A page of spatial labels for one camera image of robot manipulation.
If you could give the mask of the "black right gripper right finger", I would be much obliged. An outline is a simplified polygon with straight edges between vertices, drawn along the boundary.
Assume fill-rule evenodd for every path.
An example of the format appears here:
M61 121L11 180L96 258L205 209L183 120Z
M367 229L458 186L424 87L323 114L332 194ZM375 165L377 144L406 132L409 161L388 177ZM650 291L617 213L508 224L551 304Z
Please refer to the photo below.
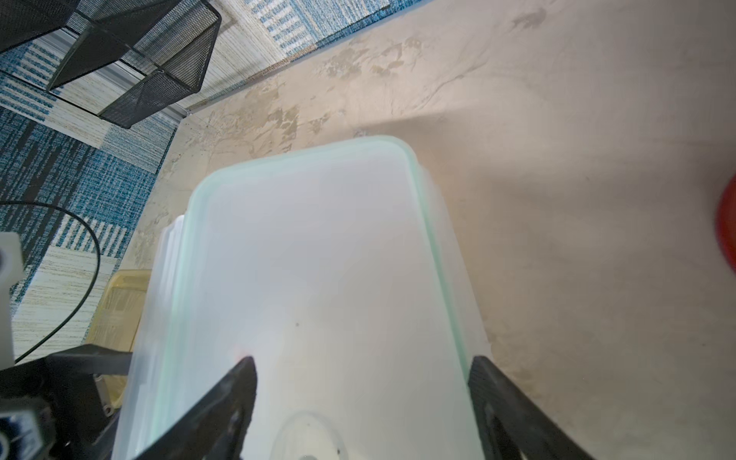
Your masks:
M485 458L591 458L490 358L473 358L468 387Z

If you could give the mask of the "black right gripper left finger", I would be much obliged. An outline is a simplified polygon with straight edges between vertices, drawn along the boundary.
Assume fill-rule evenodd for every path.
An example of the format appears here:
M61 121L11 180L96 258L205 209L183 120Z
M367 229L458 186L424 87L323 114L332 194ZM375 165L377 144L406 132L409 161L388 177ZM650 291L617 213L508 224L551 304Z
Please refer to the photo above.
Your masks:
M239 459L256 402L251 356L240 360L141 459Z

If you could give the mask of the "yellow lunch box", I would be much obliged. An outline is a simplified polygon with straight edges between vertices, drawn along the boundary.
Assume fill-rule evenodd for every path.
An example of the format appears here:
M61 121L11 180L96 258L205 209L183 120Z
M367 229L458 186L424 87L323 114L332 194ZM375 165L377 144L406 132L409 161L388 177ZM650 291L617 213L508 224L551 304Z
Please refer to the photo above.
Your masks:
M151 271L145 269L113 274L93 314L84 344L131 352L150 280Z

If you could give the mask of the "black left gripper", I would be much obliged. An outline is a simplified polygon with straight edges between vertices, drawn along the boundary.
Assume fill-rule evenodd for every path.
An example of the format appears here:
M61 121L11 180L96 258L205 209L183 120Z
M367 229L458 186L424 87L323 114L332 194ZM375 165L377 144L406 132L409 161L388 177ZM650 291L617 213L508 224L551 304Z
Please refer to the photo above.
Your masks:
M114 435L119 414L98 381L126 377L131 359L131 352L86 344L3 369L1 457L67 459L67 434Z

